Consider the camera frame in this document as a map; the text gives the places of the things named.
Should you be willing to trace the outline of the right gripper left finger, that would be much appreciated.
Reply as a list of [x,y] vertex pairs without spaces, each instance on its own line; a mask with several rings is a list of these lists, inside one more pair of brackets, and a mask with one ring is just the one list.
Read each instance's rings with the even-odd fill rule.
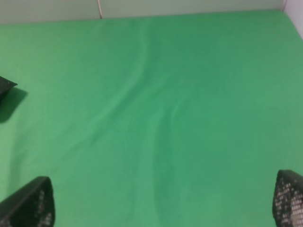
[[2,227],[53,227],[55,202],[51,179],[39,176],[0,202]]

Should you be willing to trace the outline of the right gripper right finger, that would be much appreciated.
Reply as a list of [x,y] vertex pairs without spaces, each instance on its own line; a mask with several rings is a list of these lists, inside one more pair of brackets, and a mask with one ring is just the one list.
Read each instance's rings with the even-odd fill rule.
[[277,227],[303,227],[303,177],[292,170],[279,170],[272,214]]

